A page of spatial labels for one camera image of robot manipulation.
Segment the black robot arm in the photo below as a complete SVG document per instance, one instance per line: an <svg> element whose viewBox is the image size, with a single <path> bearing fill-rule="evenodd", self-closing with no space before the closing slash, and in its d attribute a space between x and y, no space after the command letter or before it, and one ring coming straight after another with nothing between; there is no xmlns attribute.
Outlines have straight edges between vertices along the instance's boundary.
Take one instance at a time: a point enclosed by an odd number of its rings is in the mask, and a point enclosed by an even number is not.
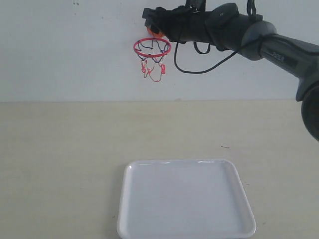
<svg viewBox="0 0 319 239"><path fill-rule="evenodd" d="M240 14L235 3L213 11L205 11L205 3L205 0L188 0L185 6L174 10L145 8L145 26L177 42L175 54L178 44L204 42L219 51L232 50L253 61L265 58L298 77L296 100L303 101L304 123L319 141L319 46L278 35L271 23L256 14L254 0L248 0L248 15ZM189 72L177 68L192 74L215 69Z"/></svg>

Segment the small orange ball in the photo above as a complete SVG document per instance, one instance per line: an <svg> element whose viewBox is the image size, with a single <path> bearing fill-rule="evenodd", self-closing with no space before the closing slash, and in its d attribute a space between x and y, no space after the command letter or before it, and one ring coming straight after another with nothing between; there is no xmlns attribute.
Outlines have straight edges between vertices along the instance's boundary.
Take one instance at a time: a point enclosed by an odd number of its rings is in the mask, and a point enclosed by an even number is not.
<svg viewBox="0 0 319 239"><path fill-rule="evenodd" d="M147 27L147 29L148 29L149 35L151 35L153 37L162 38L165 36L161 31L158 34L156 34L156 33L152 32L150 28Z"/></svg>

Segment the white wall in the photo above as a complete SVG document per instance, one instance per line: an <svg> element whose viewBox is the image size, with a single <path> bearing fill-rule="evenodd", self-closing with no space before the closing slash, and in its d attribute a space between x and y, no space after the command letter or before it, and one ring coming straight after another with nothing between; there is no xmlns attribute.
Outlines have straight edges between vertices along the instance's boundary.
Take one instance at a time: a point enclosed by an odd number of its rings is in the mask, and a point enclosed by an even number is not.
<svg viewBox="0 0 319 239"><path fill-rule="evenodd" d="M266 60L236 56L214 72L177 71L172 54L161 83L144 79L132 44L147 36L144 7L184 0L2 0L0 102L158 101L294 98L298 79ZM207 9L225 3L208 0ZM235 1L245 13L246 0ZM319 44L315 0L257 0L280 34ZM181 46L180 65L206 69L227 53L197 55Z"/></svg>

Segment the beige table surface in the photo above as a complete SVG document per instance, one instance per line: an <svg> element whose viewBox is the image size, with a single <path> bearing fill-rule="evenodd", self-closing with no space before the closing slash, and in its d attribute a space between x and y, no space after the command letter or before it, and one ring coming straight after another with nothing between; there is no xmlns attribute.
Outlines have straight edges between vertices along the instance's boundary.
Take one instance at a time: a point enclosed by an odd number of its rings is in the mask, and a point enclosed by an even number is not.
<svg viewBox="0 0 319 239"><path fill-rule="evenodd" d="M117 239L126 164L235 163L255 239L319 238L319 143L294 101L0 104L0 238Z"/></svg>

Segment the white tray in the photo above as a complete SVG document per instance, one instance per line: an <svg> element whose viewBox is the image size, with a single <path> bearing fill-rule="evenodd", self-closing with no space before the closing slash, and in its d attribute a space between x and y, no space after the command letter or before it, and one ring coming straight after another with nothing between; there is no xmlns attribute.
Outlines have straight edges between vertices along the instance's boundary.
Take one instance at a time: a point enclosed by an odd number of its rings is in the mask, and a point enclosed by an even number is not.
<svg viewBox="0 0 319 239"><path fill-rule="evenodd" d="M245 239L256 222L227 160L128 165L118 217L122 239Z"/></svg>

